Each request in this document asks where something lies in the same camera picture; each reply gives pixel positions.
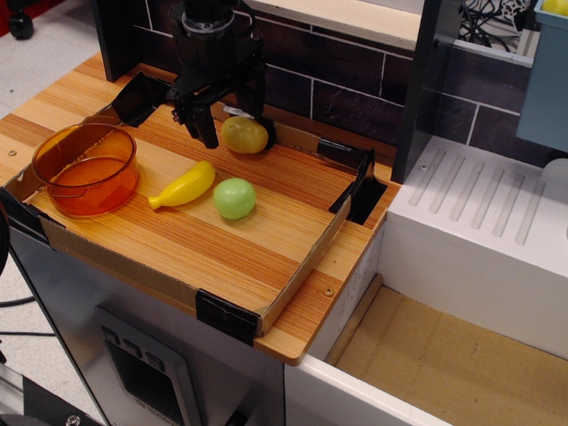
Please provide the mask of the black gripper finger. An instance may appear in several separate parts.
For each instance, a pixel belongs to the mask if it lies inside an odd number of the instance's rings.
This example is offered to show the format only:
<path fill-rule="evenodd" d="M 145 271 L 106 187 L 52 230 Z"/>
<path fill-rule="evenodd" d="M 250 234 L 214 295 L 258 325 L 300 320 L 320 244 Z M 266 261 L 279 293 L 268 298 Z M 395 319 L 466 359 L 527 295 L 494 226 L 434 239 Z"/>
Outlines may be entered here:
<path fill-rule="evenodd" d="M 254 75 L 246 82 L 239 83 L 234 90 L 238 108 L 255 119 L 260 118 L 264 111 L 265 88 L 264 73 Z"/>
<path fill-rule="evenodd" d="M 219 145 L 214 120 L 208 106 L 195 106 L 177 102 L 172 112 L 174 120 L 184 125 L 190 136 L 208 149 Z"/>

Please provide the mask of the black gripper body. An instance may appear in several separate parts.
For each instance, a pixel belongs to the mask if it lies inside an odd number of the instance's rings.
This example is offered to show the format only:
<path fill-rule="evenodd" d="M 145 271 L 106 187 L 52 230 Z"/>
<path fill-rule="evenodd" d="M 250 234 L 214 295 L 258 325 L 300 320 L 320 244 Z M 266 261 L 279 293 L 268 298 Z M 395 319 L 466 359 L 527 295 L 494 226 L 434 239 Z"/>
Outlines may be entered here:
<path fill-rule="evenodd" d="M 256 17 L 249 8 L 246 27 L 237 24 L 233 8 L 172 8 L 169 19 L 181 66 L 169 99 L 210 106 L 239 83 L 264 73 L 264 39 L 255 33 Z"/>

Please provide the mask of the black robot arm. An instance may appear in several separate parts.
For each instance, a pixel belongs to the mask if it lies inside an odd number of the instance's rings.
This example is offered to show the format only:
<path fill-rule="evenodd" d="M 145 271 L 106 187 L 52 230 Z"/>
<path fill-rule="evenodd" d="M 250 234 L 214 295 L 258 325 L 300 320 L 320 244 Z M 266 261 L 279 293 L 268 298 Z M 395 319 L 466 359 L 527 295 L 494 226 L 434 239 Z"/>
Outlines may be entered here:
<path fill-rule="evenodd" d="M 170 10 L 181 72 L 168 99 L 174 120 L 208 149 L 218 147 L 211 107 L 232 93 L 238 108 L 264 111 L 264 39 L 243 1 L 183 1 Z"/>

